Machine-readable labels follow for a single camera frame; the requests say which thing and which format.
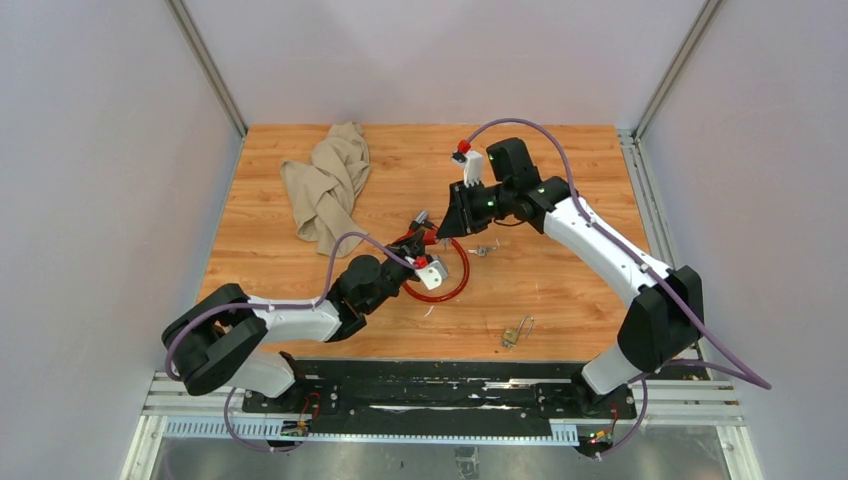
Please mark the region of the silver key with ring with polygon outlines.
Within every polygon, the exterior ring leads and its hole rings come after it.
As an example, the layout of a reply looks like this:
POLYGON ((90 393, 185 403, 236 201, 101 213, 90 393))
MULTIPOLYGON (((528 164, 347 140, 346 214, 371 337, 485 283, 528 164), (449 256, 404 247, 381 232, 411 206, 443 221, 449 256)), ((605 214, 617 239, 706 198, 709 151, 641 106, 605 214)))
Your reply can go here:
POLYGON ((471 248, 467 250, 467 253, 470 255, 475 255, 478 257, 485 257, 498 249, 497 245, 478 245, 475 248, 471 248))

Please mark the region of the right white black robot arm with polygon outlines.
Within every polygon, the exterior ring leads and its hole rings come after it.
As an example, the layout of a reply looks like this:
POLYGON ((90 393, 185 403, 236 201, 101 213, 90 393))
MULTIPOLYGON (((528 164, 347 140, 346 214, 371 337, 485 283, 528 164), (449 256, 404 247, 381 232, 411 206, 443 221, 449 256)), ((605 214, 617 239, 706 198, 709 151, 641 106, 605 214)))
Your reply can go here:
POLYGON ((701 339, 702 280, 636 247, 600 218, 564 178, 542 178, 525 142, 501 140, 484 153, 459 142, 451 156, 463 178, 450 185, 440 238, 482 232, 509 216, 563 245, 627 306, 615 341, 571 377, 571 400, 582 415, 608 408, 612 392, 660 369, 701 339))

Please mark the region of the red cable lock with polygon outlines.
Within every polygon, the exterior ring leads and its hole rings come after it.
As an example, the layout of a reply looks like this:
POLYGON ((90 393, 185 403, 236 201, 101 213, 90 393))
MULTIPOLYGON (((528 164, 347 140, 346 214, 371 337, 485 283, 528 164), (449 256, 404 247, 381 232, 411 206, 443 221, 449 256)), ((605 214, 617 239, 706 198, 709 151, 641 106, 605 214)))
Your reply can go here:
POLYGON ((424 303, 437 304, 455 300, 470 280, 469 253, 456 239, 436 237, 436 225, 427 210, 420 210, 408 223, 396 242, 418 238, 425 252, 414 254, 413 263, 423 267, 425 279, 413 275, 401 291, 424 303))

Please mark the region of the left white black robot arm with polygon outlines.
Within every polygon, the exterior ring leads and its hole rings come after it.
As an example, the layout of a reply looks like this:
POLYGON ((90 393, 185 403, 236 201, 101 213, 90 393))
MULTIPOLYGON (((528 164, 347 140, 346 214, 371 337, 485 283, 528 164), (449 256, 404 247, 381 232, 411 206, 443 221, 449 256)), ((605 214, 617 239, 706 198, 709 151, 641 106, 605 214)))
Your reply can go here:
POLYGON ((333 343, 363 329, 367 318, 408 281, 439 288, 448 271, 415 233, 381 246, 385 258, 359 255, 339 274, 327 274, 320 295, 299 300, 250 295, 227 283, 180 315, 161 335, 165 372, 191 396, 222 387, 260 393, 283 413, 298 411, 306 386, 294 359, 262 345, 309 340, 333 343))

